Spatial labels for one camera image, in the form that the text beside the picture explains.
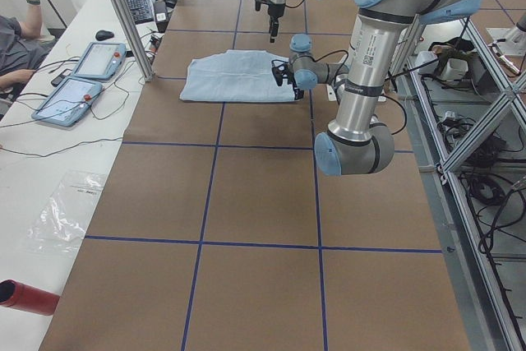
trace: red cylinder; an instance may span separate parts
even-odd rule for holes
[[[42,289],[6,279],[0,283],[0,306],[51,316],[60,297]]]

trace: black mouse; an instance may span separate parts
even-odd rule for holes
[[[99,30],[96,33],[95,38],[98,41],[103,41],[103,40],[111,39],[114,36],[115,35],[113,34],[113,32],[110,32],[109,30]]]

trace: white table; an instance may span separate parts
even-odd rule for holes
[[[148,28],[155,30],[155,23],[138,25],[139,35],[150,32]],[[127,42],[111,2],[89,0],[44,64],[82,55],[87,44],[95,41],[95,33],[101,29],[115,33],[115,37],[108,42]],[[24,92],[49,94],[53,90],[50,81],[57,74],[58,72],[48,74],[47,71],[35,74]],[[46,154],[81,141],[122,137],[142,89],[141,72],[136,64],[119,81],[119,85],[130,92],[130,97],[123,109],[106,120],[99,121],[91,113],[87,113],[70,130],[37,122],[4,127],[0,128],[0,144],[9,150]],[[111,113],[122,104],[124,97],[124,92],[115,87],[108,89],[95,102],[95,113],[100,117]],[[22,98],[27,100],[37,96]],[[40,100],[26,103],[36,107]],[[0,126],[31,120],[32,112],[25,105],[14,103]],[[22,243],[27,239],[28,229],[39,218],[63,175],[69,170],[108,174],[120,145],[120,141],[100,142],[44,159],[28,158],[0,150],[0,281],[14,279],[57,294],[62,292],[76,254],[35,254],[29,252]],[[0,307],[0,349],[37,350],[50,321],[51,317]]]

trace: towel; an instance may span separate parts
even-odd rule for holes
[[[197,102],[293,102],[293,87],[278,86],[272,76],[273,60],[288,59],[266,51],[234,49],[194,59],[179,98]]]

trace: clear plastic bag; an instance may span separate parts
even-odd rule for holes
[[[29,229],[27,249],[43,254],[76,254],[107,178],[103,174],[67,172]]]

